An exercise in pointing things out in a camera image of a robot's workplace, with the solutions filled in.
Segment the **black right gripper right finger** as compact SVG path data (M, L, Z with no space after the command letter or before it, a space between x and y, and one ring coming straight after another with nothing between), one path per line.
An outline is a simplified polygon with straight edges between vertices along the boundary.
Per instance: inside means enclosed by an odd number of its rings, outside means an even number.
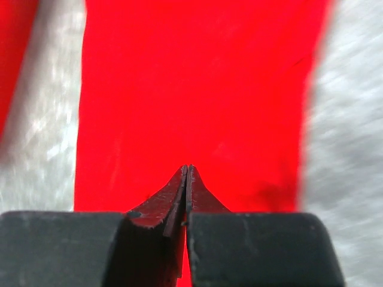
M186 211L193 286L345 286L329 232L311 213L231 212L194 166Z

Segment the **red t-shirt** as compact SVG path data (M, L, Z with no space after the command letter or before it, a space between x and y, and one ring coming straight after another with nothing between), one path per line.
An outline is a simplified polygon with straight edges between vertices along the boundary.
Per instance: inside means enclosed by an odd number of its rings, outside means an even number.
M73 212L126 213L183 166L231 212L299 213L329 1L87 1Z

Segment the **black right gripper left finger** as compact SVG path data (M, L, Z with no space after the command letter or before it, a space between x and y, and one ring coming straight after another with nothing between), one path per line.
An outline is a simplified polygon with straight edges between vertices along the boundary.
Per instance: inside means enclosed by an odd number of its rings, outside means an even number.
M1 215L2 286L175 286L187 167L126 212Z

